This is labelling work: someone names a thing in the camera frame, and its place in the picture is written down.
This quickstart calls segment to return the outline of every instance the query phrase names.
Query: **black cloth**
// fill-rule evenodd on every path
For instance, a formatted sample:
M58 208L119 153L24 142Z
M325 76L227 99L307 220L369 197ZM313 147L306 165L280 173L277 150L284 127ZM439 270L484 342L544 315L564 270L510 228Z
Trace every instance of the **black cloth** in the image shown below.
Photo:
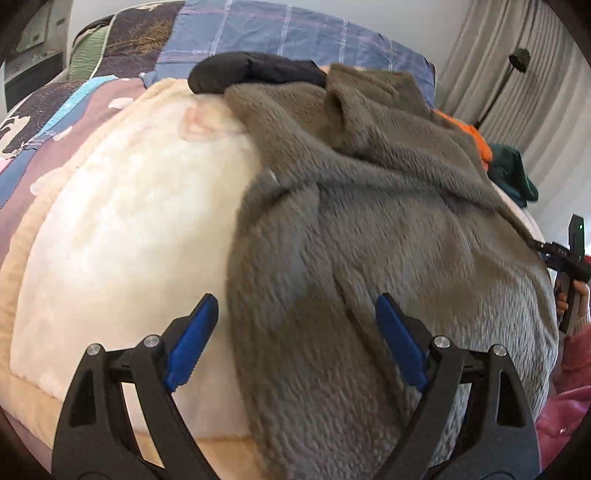
M326 74L311 60L290 60L270 53L231 51L214 55L193 67L193 93L223 93L237 83L308 82L322 88Z

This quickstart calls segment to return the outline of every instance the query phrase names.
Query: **orange cloth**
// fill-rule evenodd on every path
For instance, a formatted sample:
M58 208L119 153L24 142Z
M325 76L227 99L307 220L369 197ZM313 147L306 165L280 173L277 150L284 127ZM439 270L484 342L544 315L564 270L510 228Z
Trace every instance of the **orange cloth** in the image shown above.
M488 146L488 143L486 143L486 140L484 140L484 138L482 138L482 135L480 134L480 132L478 130L476 130L476 128L473 125L465 124L461 120L457 120L455 118L452 118L451 116L446 115L445 113L440 112L439 110L435 110L435 113L441 115L443 118L448 119L451 123L456 124L462 130L464 130L464 132L466 132L467 134L470 134L472 136L472 138L476 142L476 146L478 148L478 153L480 154L480 158L482 159L482 165L484 166L484 169L486 171L488 171L488 162L490 162L492 160L492 150Z

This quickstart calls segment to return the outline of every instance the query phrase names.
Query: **cream fleece blanket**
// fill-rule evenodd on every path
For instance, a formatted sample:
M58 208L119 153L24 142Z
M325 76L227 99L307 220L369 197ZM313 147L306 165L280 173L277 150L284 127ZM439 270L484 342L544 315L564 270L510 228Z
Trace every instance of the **cream fleece blanket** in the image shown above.
M258 170L221 98L165 80L38 181L0 272L2 406L51 446L89 343L135 345L210 292L221 300L218 326L174 399L195 438L243 439L200 441L214 468L259 476L223 301L235 211ZM126 397L142 452L158 461L137 398Z

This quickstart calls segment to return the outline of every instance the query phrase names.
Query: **blue gripper pad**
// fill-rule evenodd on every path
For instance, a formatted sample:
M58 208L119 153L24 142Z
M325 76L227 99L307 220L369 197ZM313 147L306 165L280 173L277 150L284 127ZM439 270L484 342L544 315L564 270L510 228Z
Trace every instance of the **blue gripper pad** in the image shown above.
M404 381L424 391L429 385L425 373L427 356L405 325L400 308L385 295L380 295L375 303L375 318Z
M164 386L170 393L179 385L189 381L207 341L217 323L217 300L209 296L197 312L189 326L168 354L168 372L164 377Z

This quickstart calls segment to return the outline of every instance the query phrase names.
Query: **metal screw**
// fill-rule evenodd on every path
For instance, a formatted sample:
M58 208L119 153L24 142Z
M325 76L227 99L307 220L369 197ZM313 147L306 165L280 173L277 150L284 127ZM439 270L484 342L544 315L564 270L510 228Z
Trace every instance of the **metal screw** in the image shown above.
M492 353L496 356L505 356L507 354L507 349L502 345L495 345L492 348Z
M449 346L452 344L449 341L449 338L444 337L442 335L435 337L435 340L433 340L433 343L435 343L435 346L437 348L449 348Z
M160 343L160 337L158 335L148 335L144 338L144 345L148 348L154 348Z
M98 343L93 343L86 349L86 353L90 356L95 356L100 352L100 345Z

